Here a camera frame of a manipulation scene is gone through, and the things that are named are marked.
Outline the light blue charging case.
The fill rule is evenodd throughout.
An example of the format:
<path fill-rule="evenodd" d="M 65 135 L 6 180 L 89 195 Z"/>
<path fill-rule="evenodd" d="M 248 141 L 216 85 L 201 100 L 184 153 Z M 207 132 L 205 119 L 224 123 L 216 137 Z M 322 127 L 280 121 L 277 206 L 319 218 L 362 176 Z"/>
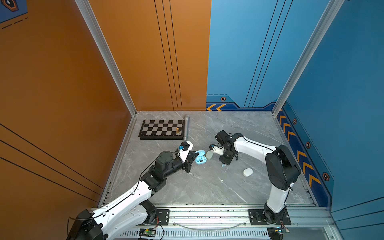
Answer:
<path fill-rule="evenodd" d="M 196 151 L 198 156 L 195 158 L 195 162 L 197 165 L 202 165 L 207 162 L 207 158 L 205 156 L 206 152 L 204 150 Z"/>

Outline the mint green charging case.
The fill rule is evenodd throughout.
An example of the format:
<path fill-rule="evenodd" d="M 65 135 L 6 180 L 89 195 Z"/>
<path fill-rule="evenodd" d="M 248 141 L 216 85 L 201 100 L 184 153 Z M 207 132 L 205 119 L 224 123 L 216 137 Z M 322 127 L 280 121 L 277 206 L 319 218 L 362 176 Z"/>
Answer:
<path fill-rule="evenodd" d="M 206 158 L 207 158 L 207 160 L 212 159 L 213 155 L 214 155 L 214 152 L 213 152 L 213 151 L 208 151 L 208 152 L 206 153 Z"/>

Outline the white earbud charging case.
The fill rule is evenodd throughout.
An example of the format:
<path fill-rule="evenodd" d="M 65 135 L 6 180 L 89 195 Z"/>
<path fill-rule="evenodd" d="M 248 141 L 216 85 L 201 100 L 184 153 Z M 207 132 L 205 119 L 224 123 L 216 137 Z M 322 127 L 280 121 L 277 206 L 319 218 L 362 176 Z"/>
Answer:
<path fill-rule="evenodd" d="M 251 168 L 247 168 L 243 171 L 243 176 L 247 178 L 250 177 L 253 173 L 254 171 Z"/>

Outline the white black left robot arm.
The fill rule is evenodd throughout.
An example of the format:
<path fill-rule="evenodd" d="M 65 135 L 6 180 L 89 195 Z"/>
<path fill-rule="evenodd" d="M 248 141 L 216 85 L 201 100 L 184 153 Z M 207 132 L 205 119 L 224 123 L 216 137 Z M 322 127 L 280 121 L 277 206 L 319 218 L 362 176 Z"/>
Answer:
<path fill-rule="evenodd" d="M 145 169 L 134 186 L 109 204 L 84 210 L 68 229 L 68 240 L 114 240 L 123 231 L 155 222 L 157 208 L 149 200 L 167 183 L 167 178 L 183 170 L 189 173 L 199 156 L 196 151 L 164 151 Z"/>

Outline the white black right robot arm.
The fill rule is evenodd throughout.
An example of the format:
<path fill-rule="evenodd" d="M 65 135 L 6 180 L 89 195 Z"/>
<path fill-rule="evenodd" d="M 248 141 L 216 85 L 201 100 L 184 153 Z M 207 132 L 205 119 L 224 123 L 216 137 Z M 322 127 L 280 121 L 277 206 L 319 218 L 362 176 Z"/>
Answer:
<path fill-rule="evenodd" d="M 224 165 L 230 165 L 239 153 L 265 163 L 272 186 L 270 196 L 264 205 L 264 221 L 270 225 L 281 223 L 287 215 L 286 201 L 289 193 L 302 172 L 289 148 L 285 145 L 277 147 L 264 145 L 240 133 L 230 135 L 225 131 L 217 133 L 215 139 L 218 144 L 211 144 L 210 150 L 220 156 L 219 160 Z"/>

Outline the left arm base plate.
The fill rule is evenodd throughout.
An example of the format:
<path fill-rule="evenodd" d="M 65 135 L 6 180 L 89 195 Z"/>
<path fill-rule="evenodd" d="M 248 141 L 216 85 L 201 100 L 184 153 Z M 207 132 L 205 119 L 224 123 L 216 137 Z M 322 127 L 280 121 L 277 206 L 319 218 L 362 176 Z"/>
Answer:
<path fill-rule="evenodd" d="M 162 225 L 168 226 L 170 220 L 170 210 L 169 209 L 157 209 L 156 213 L 150 218 L 149 225 Z"/>

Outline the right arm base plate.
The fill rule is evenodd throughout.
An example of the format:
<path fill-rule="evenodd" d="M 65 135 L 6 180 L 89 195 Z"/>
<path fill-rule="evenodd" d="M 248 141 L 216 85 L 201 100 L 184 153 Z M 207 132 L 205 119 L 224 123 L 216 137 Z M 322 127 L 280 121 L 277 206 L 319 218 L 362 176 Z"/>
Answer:
<path fill-rule="evenodd" d="M 272 210 L 264 209 L 249 209 L 249 220 L 252 226 L 256 225 L 284 225 L 289 226 L 292 224 L 291 218 L 288 214 L 288 208 L 285 207 L 279 213 L 274 213 Z"/>

